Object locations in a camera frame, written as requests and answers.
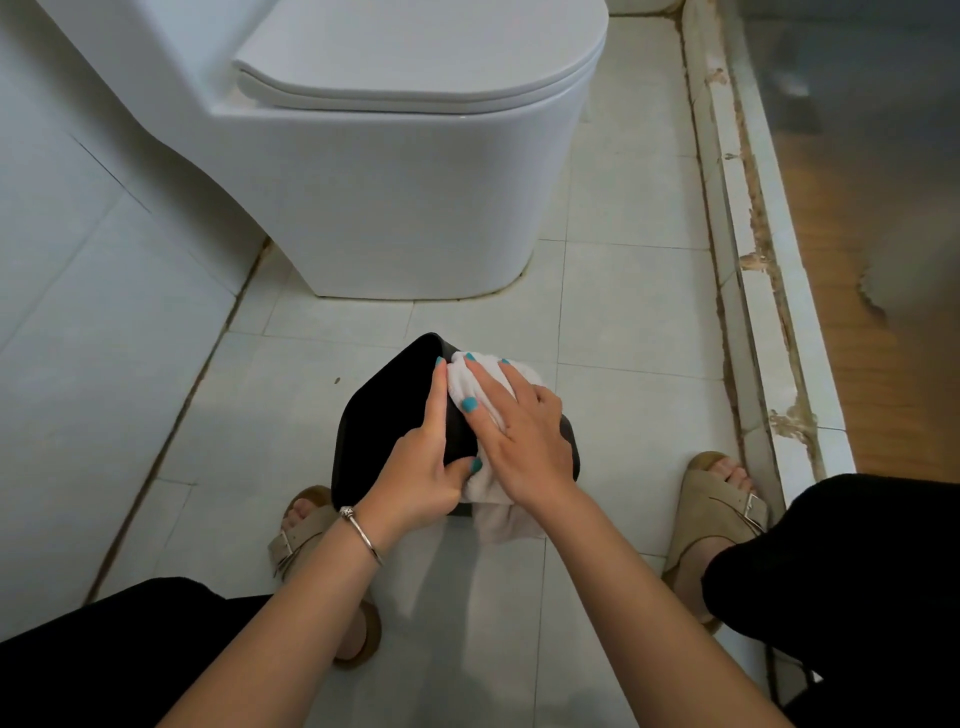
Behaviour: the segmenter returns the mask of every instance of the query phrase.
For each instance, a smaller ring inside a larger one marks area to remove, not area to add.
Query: black object
[[[334,507],[356,505],[380,475],[394,443],[423,424],[423,408],[437,357],[442,356],[449,362],[458,351],[438,334],[425,333],[350,398],[340,419],[333,455],[330,491]],[[566,417],[561,417],[560,432],[573,448],[576,480],[580,475],[580,453],[573,439],[573,427]],[[476,435],[463,413],[447,398],[444,465],[476,453]],[[462,503],[453,513],[469,515],[469,504]]]

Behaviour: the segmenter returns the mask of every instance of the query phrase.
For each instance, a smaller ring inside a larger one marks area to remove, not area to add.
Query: floor tile
[[[612,152],[578,136],[572,163],[567,240],[709,249],[695,158]]]
[[[580,487],[637,551],[663,556],[684,468],[736,453],[722,381],[560,365],[557,393],[580,451]]]
[[[272,245],[247,286],[243,300],[230,322],[230,330],[263,333],[292,271],[293,266],[287,256],[276,245]]]
[[[234,339],[232,353],[215,358],[191,406],[196,419],[184,420],[161,476],[281,499],[328,485],[344,407],[398,350],[248,338],[252,351]]]
[[[663,559],[644,556],[657,573]],[[557,549],[547,543],[540,617],[537,728],[636,726]]]
[[[413,307],[411,302],[318,298],[294,271],[276,302],[266,334],[400,347]]]
[[[566,240],[566,211],[570,202],[570,160],[564,162],[560,178],[553,187],[550,207],[540,226],[540,239]]]
[[[465,301],[416,303],[407,343],[436,331],[459,349],[521,361],[556,361],[564,243],[541,240],[520,279]]]
[[[601,64],[590,83],[588,119],[577,128],[614,152],[645,156],[697,156],[693,116],[683,79],[642,84],[636,76]]]
[[[544,544],[481,546],[471,529],[442,524],[409,534],[373,583],[380,651],[331,672],[306,724],[528,728]]]
[[[192,487],[154,576],[186,576],[226,598],[272,594],[267,544],[291,495]]]
[[[189,494],[190,486],[183,483],[155,480],[151,484],[97,598],[116,594],[154,575],[156,562]]]
[[[709,252],[566,246],[561,363],[723,376]]]

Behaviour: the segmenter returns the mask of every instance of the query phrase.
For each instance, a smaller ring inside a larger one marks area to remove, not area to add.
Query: toilet seat
[[[269,106],[482,113],[574,85],[607,16],[604,0],[278,0],[233,62]]]

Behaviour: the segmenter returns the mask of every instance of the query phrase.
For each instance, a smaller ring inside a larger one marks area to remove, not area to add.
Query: black pants
[[[769,532],[717,556],[704,600],[824,678],[786,707],[795,724],[952,724],[959,522],[960,486],[829,478]]]
[[[798,725],[952,723],[958,522],[958,486],[834,477],[714,559],[704,597],[824,677],[787,706]],[[267,599],[153,579],[0,643],[0,685],[40,724],[156,725]]]

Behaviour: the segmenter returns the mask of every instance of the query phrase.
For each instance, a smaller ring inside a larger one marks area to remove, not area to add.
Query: forearm
[[[378,549],[396,540],[361,503]],[[162,726],[300,726],[377,564],[353,526],[337,521],[161,722]]]
[[[593,499],[572,487],[563,494],[531,511],[564,560],[637,722],[789,725]]]

